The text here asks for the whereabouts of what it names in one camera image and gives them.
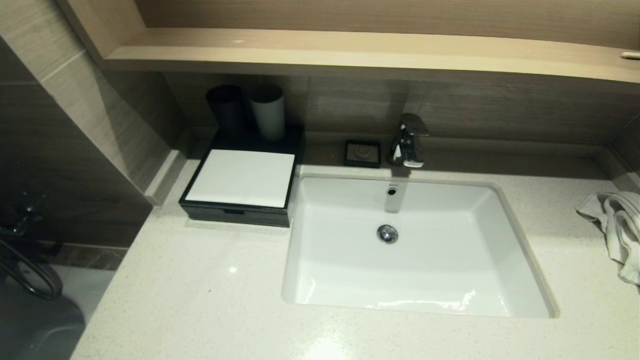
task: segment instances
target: countertop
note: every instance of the countertop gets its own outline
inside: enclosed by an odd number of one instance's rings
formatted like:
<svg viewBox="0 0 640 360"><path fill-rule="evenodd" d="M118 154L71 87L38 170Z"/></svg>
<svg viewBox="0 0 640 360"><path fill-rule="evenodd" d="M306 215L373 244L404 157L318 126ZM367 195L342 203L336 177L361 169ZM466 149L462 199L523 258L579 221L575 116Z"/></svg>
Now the countertop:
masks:
<svg viewBox="0 0 640 360"><path fill-rule="evenodd" d="M575 212L590 193L616 190L600 169L577 158L430 155L411 180L502 189L556 318L288 304L289 229L190 220L177 204L198 164L189 160L73 359L638 359L638 290L618 279L603 234ZM302 166L302 176L314 174L390 177L389 169Z"/></svg>

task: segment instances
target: undermount sink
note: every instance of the undermount sink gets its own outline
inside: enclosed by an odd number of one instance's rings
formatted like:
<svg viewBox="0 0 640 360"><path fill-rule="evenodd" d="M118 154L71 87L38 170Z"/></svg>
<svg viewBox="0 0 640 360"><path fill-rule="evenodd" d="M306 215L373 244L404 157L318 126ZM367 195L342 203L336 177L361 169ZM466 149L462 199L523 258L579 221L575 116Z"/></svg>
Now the undermount sink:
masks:
<svg viewBox="0 0 640 360"><path fill-rule="evenodd" d="M287 302L554 316L491 186L304 177L295 201Z"/></svg>

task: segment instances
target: white towel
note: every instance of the white towel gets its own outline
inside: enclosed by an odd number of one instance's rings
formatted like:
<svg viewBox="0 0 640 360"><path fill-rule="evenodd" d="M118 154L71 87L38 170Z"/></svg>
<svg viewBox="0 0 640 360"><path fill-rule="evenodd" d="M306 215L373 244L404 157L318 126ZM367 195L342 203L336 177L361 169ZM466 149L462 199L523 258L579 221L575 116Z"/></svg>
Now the white towel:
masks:
<svg viewBox="0 0 640 360"><path fill-rule="evenodd" d="M596 193L576 210L605 233L609 258L623 265L618 277L640 286L640 195Z"/></svg>

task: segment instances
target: wooden shelf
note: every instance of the wooden shelf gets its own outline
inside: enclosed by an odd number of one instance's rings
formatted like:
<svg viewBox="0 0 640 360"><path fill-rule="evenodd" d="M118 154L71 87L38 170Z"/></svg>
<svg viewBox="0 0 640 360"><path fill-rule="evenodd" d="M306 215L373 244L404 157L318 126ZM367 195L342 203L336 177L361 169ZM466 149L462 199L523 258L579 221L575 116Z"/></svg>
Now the wooden shelf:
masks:
<svg viewBox="0 0 640 360"><path fill-rule="evenodd" d="M335 31L148 28L109 54L113 70L332 76L355 70L469 70L640 83L624 49L522 40Z"/></svg>

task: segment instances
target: faucet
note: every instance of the faucet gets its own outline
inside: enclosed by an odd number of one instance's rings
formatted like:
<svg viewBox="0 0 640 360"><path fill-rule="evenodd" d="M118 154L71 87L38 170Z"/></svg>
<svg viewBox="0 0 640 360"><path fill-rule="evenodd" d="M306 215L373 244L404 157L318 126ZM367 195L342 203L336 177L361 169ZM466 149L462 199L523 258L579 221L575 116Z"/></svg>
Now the faucet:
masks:
<svg viewBox="0 0 640 360"><path fill-rule="evenodd" d="M429 136L429 130L416 114L400 115L396 136L391 143L387 161L392 167L404 165L419 168L424 165L420 136Z"/></svg>

